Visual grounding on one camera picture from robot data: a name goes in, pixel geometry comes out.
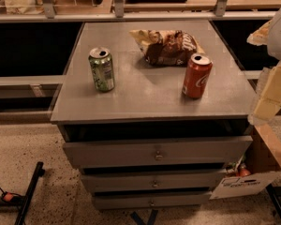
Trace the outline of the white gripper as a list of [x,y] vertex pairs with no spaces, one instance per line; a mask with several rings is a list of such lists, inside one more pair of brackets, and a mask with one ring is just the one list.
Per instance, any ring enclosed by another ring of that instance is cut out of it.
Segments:
[[[268,54],[281,60],[281,8],[272,21],[267,21],[246,40],[251,45],[267,44]],[[281,61],[273,68],[264,68],[256,88],[248,122],[260,126],[271,121],[281,109]]]

